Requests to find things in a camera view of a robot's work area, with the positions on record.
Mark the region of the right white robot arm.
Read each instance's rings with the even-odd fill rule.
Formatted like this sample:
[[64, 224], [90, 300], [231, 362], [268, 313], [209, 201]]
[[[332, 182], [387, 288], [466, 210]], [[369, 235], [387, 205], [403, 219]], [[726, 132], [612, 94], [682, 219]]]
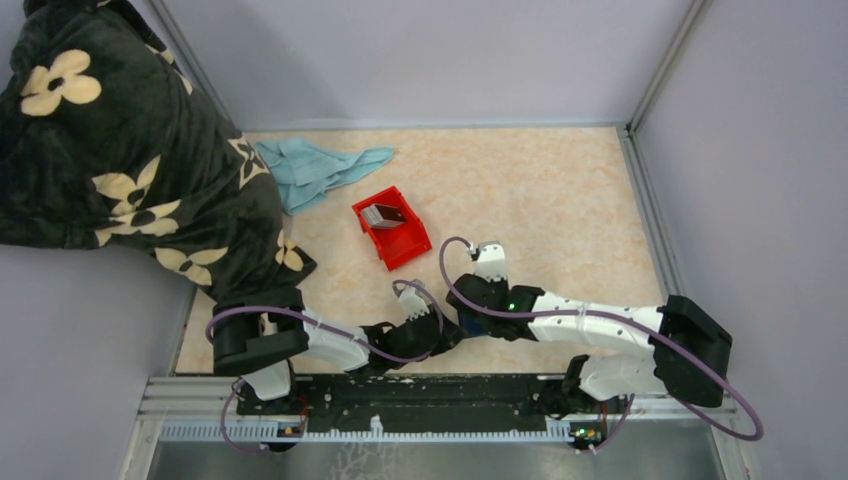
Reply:
[[507, 341], [568, 342], [600, 348], [569, 362], [563, 398], [576, 412], [622, 395], [665, 393], [693, 406], [723, 403], [732, 337], [694, 301], [616, 307], [569, 299], [540, 287], [461, 275], [446, 296], [461, 324]]

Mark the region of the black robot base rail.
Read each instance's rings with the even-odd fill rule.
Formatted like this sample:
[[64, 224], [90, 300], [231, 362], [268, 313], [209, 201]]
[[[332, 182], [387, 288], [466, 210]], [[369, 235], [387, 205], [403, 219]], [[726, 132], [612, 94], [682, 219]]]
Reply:
[[563, 374], [292, 376], [290, 390], [262, 400], [244, 380], [225, 406], [242, 417], [277, 418], [263, 447], [298, 442], [556, 442], [595, 451], [630, 412], [630, 396], [597, 401]]

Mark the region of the navy leather card holder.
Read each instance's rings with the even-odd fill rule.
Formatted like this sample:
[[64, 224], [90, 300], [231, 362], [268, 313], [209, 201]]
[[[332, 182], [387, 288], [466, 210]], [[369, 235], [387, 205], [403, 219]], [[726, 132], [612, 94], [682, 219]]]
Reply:
[[486, 329], [478, 322], [475, 315], [458, 312], [457, 318], [459, 326], [463, 329], [466, 338], [485, 337], [488, 335]]

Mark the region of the red plastic bin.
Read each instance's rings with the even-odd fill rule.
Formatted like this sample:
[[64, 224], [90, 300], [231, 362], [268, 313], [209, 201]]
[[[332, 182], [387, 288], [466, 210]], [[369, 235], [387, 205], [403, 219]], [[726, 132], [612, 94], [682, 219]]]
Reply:
[[388, 271], [432, 249], [424, 223], [396, 186], [353, 204], [352, 210]]

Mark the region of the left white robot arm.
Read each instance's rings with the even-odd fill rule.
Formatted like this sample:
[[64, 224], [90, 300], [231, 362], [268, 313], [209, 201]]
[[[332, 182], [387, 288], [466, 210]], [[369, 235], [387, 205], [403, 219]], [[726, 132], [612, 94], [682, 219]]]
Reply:
[[292, 358], [329, 362], [344, 373], [380, 376], [455, 348], [466, 336], [418, 281], [392, 288], [405, 319], [350, 327], [308, 308], [296, 287], [281, 287], [219, 303], [205, 328], [213, 346], [213, 371], [243, 380], [277, 414], [300, 399]]

